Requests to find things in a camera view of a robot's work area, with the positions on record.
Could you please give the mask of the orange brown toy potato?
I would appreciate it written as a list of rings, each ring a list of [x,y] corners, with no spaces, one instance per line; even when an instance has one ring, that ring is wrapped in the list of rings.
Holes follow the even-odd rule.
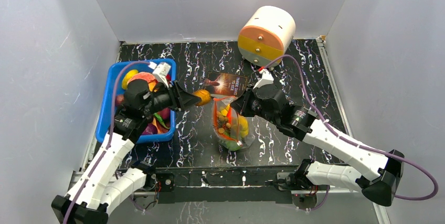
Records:
[[[196,106],[203,106],[211,101],[211,95],[207,90],[204,89],[197,90],[193,93],[193,95],[200,98],[200,101],[195,104]]]

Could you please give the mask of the clear zip top bag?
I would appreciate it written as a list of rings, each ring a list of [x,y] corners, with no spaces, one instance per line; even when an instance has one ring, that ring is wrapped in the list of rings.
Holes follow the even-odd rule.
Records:
[[[218,143],[231,152],[249,148],[255,138],[251,122],[231,107],[235,97],[213,99],[213,128]]]

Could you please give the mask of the brown toy longan bunch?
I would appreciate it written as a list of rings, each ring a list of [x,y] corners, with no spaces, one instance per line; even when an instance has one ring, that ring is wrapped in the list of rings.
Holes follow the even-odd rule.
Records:
[[[217,133],[229,136],[231,134],[232,124],[227,116],[217,116]]]

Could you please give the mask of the green toy lime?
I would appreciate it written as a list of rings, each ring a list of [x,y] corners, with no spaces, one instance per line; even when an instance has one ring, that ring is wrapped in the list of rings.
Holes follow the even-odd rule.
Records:
[[[228,151],[238,151],[243,148],[243,145],[239,145],[237,141],[224,140],[221,145],[225,147]]]

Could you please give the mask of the yellow toy banana bunch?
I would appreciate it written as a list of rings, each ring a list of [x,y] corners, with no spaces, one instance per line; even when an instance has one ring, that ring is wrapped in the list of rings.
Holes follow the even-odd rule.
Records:
[[[226,106],[225,108],[221,107],[216,112],[216,116],[219,115],[227,116],[232,124],[231,134],[227,137],[244,138],[247,136],[247,134],[249,133],[249,128],[247,119],[244,116],[238,114],[230,106]]]

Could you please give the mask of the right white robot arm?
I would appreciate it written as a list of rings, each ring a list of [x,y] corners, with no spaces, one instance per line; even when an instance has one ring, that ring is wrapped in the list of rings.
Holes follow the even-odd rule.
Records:
[[[283,190],[334,186],[360,191],[381,206],[392,205],[403,172],[398,159],[380,154],[357,140],[345,142],[340,131],[329,131],[315,112],[291,104],[274,84],[247,88],[230,107],[244,117],[261,117],[282,134],[328,151],[344,162],[329,165],[305,159],[294,174],[273,181],[274,186]]]

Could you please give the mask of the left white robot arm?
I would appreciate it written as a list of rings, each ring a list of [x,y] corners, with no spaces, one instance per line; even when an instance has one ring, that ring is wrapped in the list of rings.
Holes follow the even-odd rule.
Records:
[[[112,106],[111,124],[99,153],[76,184],[64,196],[57,195],[51,203],[60,223],[107,223],[112,211],[136,190],[153,189],[157,177],[141,162],[112,184],[109,181],[155,113],[165,108],[184,111],[209,101],[208,94],[188,93],[177,81],[159,82],[150,90],[145,80],[133,80],[123,96],[119,106]]]

